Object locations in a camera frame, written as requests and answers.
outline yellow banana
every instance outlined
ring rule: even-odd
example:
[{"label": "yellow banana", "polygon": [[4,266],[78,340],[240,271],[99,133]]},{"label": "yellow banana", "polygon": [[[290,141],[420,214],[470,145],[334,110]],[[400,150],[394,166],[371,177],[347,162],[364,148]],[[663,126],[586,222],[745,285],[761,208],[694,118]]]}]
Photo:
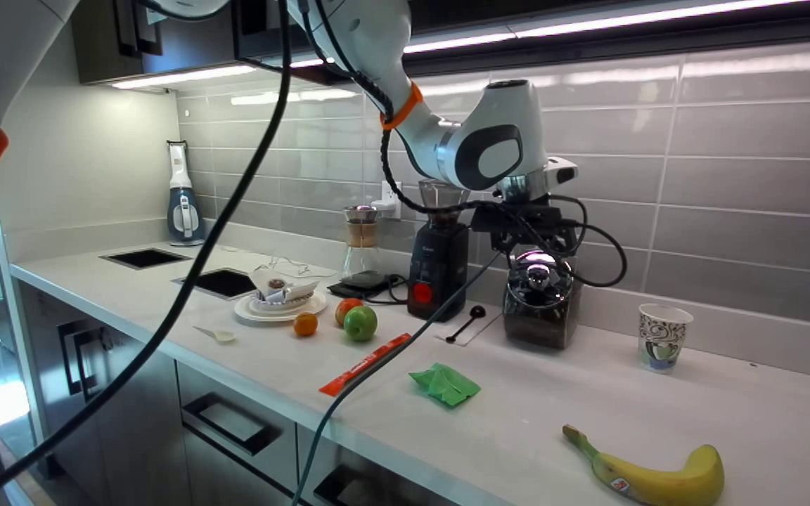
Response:
[{"label": "yellow banana", "polygon": [[624,460],[600,453],[586,434],[566,426],[566,440],[586,455],[593,475],[612,492],[646,506],[715,506],[724,492],[724,462],[718,448],[690,453],[677,474],[659,474]]}]

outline wall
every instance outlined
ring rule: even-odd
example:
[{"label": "wall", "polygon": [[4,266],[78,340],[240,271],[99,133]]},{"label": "wall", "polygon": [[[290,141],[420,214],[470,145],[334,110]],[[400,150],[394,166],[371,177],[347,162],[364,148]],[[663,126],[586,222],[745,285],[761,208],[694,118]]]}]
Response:
[{"label": "wall", "polygon": [[[549,83],[546,148],[579,163],[579,180],[556,191],[581,197],[590,222],[628,247],[624,289],[810,320],[810,46],[520,74]],[[269,105],[233,107],[231,97],[264,90],[276,79],[181,97],[207,214],[226,205],[269,117]],[[428,101],[465,118],[475,100]],[[379,195],[376,139],[364,100],[293,105],[236,222],[344,239],[347,205]],[[414,191],[400,148],[394,163]],[[411,214],[386,222],[383,247],[409,252],[416,229]],[[473,246],[473,263],[487,260],[483,239]],[[590,237],[576,267],[608,278],[615,256]]]},{"label": "wall", "polygon": [[0,163],[0,222],[15,246],[11,263],[50,247],[29,246],[47,242],[44,232],[162,216],[178,101],[82,88],[71,31],[11,105],[4,129],[11,148]]}]

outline white cup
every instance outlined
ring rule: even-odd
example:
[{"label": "white cup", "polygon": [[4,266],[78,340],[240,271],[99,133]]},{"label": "white cup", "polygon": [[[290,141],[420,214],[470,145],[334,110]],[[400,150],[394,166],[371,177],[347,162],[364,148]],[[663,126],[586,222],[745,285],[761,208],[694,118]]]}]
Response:
[{"label": "white cup", "polygon": [[677,306],[642,304],[638,306],[638,356],[653,370],[673,370],[686,343],[694,319]]}]

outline green sponge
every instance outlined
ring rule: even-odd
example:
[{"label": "green sponge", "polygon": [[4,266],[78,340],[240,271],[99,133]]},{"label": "green sponge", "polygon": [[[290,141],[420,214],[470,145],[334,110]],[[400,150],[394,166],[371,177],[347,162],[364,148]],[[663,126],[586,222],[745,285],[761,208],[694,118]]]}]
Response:
[{"label": "green sponge", "polygon": [[432,363],[428,371],[414,371],[411,378],[428,398],[432,398],[445,408],[459,408],[480,391],[480,386],[442,363]]}]

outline plate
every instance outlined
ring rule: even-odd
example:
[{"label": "plate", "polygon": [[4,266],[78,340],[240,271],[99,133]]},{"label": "plate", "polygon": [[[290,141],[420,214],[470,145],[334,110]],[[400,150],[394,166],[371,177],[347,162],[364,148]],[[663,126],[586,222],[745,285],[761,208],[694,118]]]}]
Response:
[{"label": "plate", "polygon": [[236,298],[233,316],[244,323],[290,323],[297,313],[324,313],[326,311],[326,292],[311,292],[311,298],[296,311],[269,311],[258,313],[251,304],[251,297]]}]

